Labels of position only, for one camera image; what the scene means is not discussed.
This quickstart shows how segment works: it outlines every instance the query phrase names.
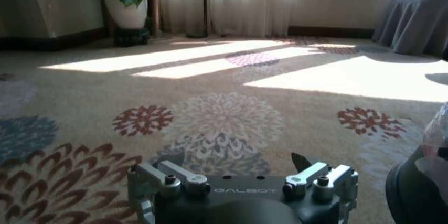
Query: gray chair cover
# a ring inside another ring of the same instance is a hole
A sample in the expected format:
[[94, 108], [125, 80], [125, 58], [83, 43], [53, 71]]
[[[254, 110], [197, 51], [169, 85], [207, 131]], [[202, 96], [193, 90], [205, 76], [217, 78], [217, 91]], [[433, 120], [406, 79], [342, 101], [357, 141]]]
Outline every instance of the gray chair cover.
[[397, 53], [442, 57], [448, 51], [448, 0], [391, 0], [373, 39]]

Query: white flower pot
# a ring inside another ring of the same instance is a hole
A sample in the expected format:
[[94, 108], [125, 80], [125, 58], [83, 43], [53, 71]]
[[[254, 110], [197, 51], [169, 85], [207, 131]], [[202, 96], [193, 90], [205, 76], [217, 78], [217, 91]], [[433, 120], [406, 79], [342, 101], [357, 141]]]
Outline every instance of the white flower pot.
[[105, 2], [113, 19], [121, 28], [145, 28], [149, 14], [149, 0], [143, 0], [139, 6], [134, 4], [129, 7], [125, 6], [121, 0], [105, 0]]

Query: floor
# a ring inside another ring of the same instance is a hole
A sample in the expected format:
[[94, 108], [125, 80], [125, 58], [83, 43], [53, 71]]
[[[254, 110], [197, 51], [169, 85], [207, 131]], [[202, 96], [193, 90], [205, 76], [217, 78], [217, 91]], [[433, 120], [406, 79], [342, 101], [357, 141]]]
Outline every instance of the floor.
[[447, 70], [369, 40], [315, 37], [3, 51], [0, 222], [135, 223], [130, 165], [290, 175], [294, 151], [359, 171], [351, 223], [393, 223], [385, 179], [447, 100]]

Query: sheer curtain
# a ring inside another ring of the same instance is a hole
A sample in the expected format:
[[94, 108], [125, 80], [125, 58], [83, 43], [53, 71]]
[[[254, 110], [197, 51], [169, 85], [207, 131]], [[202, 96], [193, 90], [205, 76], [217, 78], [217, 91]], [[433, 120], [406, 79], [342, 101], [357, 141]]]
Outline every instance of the sheer curtain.
[[[291, 0], [207, 0], [209, 24], [221, 35], [283, 36]], [[205, 23], [203, 0], [161, 0], [166, 30], [178, 33]]]
[[173, 33], [205, 30], [205, 0], [161, 0], [162, 24]]
[[213, 28], [221, 35], [285, 36], [291, 0], [209, 0]]

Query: baseboard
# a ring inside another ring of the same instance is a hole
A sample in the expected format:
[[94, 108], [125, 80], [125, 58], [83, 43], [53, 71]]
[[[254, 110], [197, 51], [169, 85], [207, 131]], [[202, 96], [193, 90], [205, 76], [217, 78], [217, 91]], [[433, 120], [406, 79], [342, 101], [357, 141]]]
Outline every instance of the baseboard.
[[0, 50], [58, 51], [87, 44], [109, 36], [106, 28], [83, 31], [58, 38], [0, 38]]
[[289, 35], [291, 36], [317, 36], [334, 38], [373, 38], [374, 29], [358, 28], [333, 28], [333, 27], [311, 27], [311, 26], [290, 26]]

